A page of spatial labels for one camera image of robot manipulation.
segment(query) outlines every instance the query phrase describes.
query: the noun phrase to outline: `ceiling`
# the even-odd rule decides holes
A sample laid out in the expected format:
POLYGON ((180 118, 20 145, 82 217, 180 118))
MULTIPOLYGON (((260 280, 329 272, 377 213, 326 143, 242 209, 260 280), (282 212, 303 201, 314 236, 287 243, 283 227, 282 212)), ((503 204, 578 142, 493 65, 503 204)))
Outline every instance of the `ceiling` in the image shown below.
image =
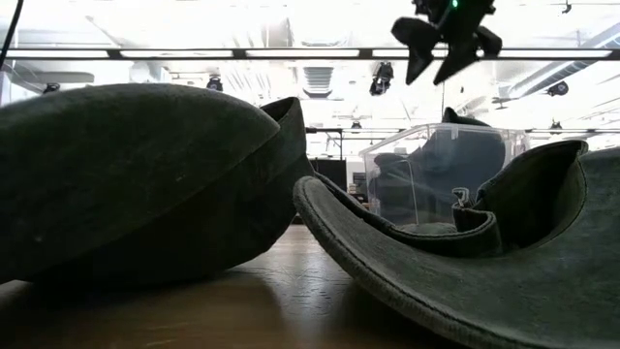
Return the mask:
MULTIPOLYGON (((2 37, 15 2, 0 3, 2 37)), ((507 48, 620 48, 620 0, 575 0, 565 15, 563 3, 497 0, 496 15, 484 24, 503 37, 507 48)), ((413 12, 409 0, 28 0, 14 48, 400 48, 390 27, 413 12)), ((617 127, 617 62, 484 61, 433 86, 435 62, 406 86, 406 63, 394 61, 392 87, 384 96, 371 97, 377 64, 21 60, 5 70, 27 88, 55 81, 67 87, 157 81, 162 72, 173 83, 205 87, 210 76, 219 75, 225 93, 255 105, 301 98, 306 123, 318 127, 350 127, 359 120, 364 129, 408 128, 437 122, 447 106, 496 127, 547 128, 552 120, 564 128, 617 127), (570 86, 567 96, 544 94, 560 80, 570 86), (505 108, 497 109, 494 97, 507 100, 501 105, 505 108)), ((337 148, 325 135, 315 138, 317 149, 337 148)), ((550 135, 541 138, 547 142, 550 135)), ((344 152, 355 154, 369 142, 345 142, 344 152)))

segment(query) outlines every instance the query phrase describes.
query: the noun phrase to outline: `felt hat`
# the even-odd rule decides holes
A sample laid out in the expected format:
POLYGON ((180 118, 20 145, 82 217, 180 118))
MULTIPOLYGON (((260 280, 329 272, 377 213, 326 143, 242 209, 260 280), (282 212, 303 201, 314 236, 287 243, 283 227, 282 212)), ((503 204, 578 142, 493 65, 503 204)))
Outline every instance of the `felt hat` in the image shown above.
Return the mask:
POLYGON ((265 252, 311 175, 299 101, 262 109, 169 84, 0 110, 0 282, 133 286, 265 252))
POLYGON ((395 226, 324 177, 294 202, 321 246, 371 294, 474 348, 620 347, 620 148, 526 151, 456 189, 453 224, 395 226))

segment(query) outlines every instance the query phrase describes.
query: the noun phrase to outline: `dark green hat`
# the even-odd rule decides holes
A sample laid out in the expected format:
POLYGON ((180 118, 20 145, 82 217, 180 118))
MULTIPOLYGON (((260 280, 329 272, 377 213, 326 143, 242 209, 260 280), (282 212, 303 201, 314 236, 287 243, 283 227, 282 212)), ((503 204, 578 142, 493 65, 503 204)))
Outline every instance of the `dark green hat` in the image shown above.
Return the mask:
POLYGON ((475 348, 619 348, 618 172, 620 148, 537 147, 476 200, 456 188, 454 224, 395 226, 323 177, 294 201, 345 271, 431 331, 475 348))
POLYGON ((299 101, 123 84, 0 110, 0 282, 136 285, 265 252, 310 175, 299 101))

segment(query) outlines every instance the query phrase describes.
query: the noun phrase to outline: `wooden floor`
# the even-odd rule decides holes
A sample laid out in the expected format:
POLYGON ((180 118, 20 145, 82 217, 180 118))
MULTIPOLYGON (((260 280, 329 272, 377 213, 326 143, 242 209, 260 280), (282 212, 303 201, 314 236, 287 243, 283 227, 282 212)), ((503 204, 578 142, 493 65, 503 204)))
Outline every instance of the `wooden floor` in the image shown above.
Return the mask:
POLYGON ((302 226, 222 277, 150 291, 0 286, 0 348, 457 348, 359 289, 302 226))

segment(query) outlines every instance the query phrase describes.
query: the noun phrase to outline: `clear plastic box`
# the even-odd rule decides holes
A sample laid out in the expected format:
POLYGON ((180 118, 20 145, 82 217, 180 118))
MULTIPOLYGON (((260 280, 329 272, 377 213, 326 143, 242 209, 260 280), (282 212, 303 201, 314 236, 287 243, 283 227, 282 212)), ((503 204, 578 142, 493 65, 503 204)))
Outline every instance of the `clear plastic box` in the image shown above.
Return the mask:
POLYGON ((370 210, 398 224, 452 222, 454 188, 478 188, 530 148, 524 131, 461 124, 414 127, 360 152, 370 210))

